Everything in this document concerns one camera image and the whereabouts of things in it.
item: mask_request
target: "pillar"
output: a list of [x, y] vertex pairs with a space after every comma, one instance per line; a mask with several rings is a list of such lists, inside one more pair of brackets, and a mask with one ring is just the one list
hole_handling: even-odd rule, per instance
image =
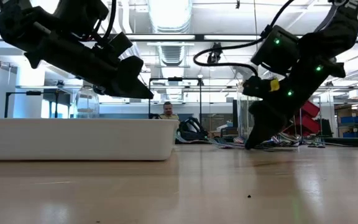
[[[45, 82], [45, 70], [43, 68], [32, 69], [29, 64], [17, 68], [16, 86], [43, 86]], [[43, 91], [43, 89], [16, 89], [16, 92]], [[26, 94], [14, 95], [14, 118], [41, 118], [43, 96], [27, 96]]]

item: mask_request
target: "metal frame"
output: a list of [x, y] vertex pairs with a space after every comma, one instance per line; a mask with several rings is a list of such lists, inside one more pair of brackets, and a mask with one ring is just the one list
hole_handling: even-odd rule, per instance
[[[149, 80], [149, 90], [151, 90], [151, 84], [153, 80], [168, 80], [168, 82], [182, 82], [183, 80], [197, 80], [198, 83], [200, 84], [199, 88], [200, 88], [200, 118], [199, 118], [199, 122], [201, 124], [201, 112], [202, 112], [202, 105], [201, 105], [201, 98], [202, 98], [202, 90], [201, 90], [201, 82], [203, 81], [202, 78], [182, 78], [182, 77], [173, 77], [173, 78], [150, 78]], [[151, 99], [149, 99], [149, 116], [151, 114]]]
[[56, 105], [55, 105], [55, 118], [57, 118], [57, 105], [59, 103], [59, 92], [56, 93], [44, 93], [41, 91], [25, 91], [25, 92], [7, 92], [5, 95], [5, 114], [4, 114], [4, 118], [7, 118], [7, 112], [9, 109], [9, 97], [12, 94], [26, 94], [27, 96], [40, 96], [43, 94], [53, 94], [55, 95], [55, 101], [56, 101]]
[[[176, 38], [160, 38], [164, 35], [175, 36]], [[186, 38], [186, 36], [192, 35], [194, 38]], [[294, 34], [295, 36], [302, 37], [301, 34]], [[243, 37], [243, 38], [220, 38], [222, 36], [233, 36], [233, 37]], [[255, 34], [127, 34], [127, 37], [132, 42], [252, 42], [255, 40]]]

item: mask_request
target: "yellow tag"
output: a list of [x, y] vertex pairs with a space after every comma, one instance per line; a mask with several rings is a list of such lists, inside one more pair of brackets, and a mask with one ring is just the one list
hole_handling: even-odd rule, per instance
[[280, 89], [280, 82], [278, 81], [278, 79], [273, 79], [272, 81], [270, 81], [270, 91], [277, 91]]

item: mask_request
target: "red object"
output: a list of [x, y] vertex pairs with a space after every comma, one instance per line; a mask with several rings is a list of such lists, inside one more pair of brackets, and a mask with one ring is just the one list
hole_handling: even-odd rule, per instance
[[[319, 111], [320, 109], [316, 105], [312, 104], [310, 101], [307, 101], [305, 105], [302, 106], [302, 135], [308, 136], [310, 134], [316, 134], [319, 132], [320, 124], [317, 121], [313, 120], [313, 118], [317, 116]], [[295, 116], [294, 125], [284, 130], [284, 132], [287, 134], [300, 134], [300, 127], [300, 117], [298, 113]]]
[[306, 113], [310, 118], [315, 118], [319, 112], [320, 108], [310, 101], [307, 101], [305, 105], [302, 106], [302, 115]]

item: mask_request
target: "white tray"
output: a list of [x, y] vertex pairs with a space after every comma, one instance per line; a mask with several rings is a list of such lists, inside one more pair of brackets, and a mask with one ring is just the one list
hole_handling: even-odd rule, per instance
[[178, 121], [0, 119], [0, 160], [151, 160], [170, 157]]

